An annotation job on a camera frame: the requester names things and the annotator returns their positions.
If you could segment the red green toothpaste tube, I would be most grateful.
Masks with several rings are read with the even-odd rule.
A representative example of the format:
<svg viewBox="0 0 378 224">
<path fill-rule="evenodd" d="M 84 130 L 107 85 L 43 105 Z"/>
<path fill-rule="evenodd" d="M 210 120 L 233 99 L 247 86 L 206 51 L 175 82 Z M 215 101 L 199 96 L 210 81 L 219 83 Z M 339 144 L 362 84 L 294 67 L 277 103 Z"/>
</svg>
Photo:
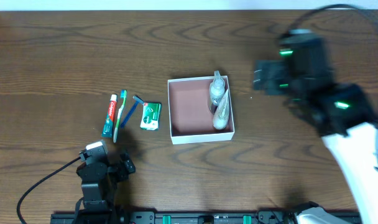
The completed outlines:
<svg viewBox="0 0 378 224">
<path fill-rule="evenodd" d="M 108 111 L 106 114 L 106 119 L 103 127 L 102 137 L 104 138 L 112 138 L 113 136 L 113 126 L 114 126 L 114 117 L 116 112 L 116 106 L 117 106 L 117 95 L 113 94 L 111 95 Z"/>
</svg>

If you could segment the clear pump soap bottle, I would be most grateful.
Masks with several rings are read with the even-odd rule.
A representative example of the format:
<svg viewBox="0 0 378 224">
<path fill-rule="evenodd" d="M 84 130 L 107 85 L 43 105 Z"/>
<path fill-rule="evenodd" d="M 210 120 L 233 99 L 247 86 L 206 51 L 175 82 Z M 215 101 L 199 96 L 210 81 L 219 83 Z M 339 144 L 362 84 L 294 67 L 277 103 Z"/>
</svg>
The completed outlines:
<svg viewBox="0 0 378 224">
<path fill-rule="evenodd" d="M 215 113 L 222 97 L 225 93 L 225 81 L 222 78 L 219 70 L 214 71 L 213 81 L 209 87 L 209 100 L 208 106 L 212 114 Z"/>
</svg>

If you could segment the white patterned lotion tube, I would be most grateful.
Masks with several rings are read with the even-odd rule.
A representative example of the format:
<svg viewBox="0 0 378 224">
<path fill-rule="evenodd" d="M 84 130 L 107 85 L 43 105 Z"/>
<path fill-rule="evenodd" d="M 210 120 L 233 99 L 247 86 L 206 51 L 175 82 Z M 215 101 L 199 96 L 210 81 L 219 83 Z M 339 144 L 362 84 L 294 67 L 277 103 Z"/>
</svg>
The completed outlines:
<svg viewBox="0 0 378 224">
<path fill-rule="evenodd" d="M 229 91 L 226 90 L 213 116 L 213 127 L 215 129 L 222 130 L 228 125 L 229 107 Z"/>
</svg>

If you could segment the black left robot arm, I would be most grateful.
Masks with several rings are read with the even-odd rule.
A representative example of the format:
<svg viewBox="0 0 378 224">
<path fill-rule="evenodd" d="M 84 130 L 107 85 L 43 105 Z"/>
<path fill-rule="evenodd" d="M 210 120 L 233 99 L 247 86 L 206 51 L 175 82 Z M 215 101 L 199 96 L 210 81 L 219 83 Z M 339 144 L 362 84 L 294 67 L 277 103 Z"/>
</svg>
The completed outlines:
<svg viewBox="0 0 378 224">
<path fill-rule="evenodd" d="M 113 211 L 118 183 L 127 180 L 136 171 L 133 161 L 126 152 L 115 154 L 114 160 L 110 161 L 103 149 L 83 150 L 79 156 L 83 163 L 76 173 L 81 178 L 84 211 Z"/>
</svg>

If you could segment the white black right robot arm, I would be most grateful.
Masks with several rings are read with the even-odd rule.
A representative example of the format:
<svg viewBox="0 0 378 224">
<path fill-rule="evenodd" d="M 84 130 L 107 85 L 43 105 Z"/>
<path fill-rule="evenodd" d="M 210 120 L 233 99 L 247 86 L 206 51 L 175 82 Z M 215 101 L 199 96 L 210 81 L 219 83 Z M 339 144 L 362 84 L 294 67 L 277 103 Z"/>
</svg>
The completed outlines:
<svg viewBox="0 0 378 224">
<path fill-rule="evenodd" d="M 378 115 L 356 84 L 339 84 L 329 65 L 260 60 L 254 89 L 287 95 L 287 107 L 316 129 L 338 163 L 363 223 L 378 223 Z"/>
</svg>

